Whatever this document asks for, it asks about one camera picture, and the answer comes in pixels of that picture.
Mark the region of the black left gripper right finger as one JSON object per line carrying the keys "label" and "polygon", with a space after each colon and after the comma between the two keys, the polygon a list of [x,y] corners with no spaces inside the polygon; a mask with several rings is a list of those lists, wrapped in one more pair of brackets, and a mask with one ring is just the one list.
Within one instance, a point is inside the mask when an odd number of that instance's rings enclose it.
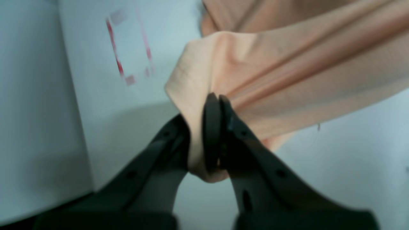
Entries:
{"label": "black left gripper right finger", "polygon": [[235,230],[378,230],[370,211],[346,208],[303,181],[268,150],[226,96],[210,93],[203,109],[209,172],[226,170],[239,217]]}

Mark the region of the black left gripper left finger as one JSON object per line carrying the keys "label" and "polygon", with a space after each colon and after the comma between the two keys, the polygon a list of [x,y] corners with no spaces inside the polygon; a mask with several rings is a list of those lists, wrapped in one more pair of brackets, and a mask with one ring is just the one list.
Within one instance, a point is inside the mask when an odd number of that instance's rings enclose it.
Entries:
{"label": "black left gripper left finger", "polygon": [[181,115],[100,191],[40,215],[35,230],[178,230],[172,211],[187,174],[190,133]]}

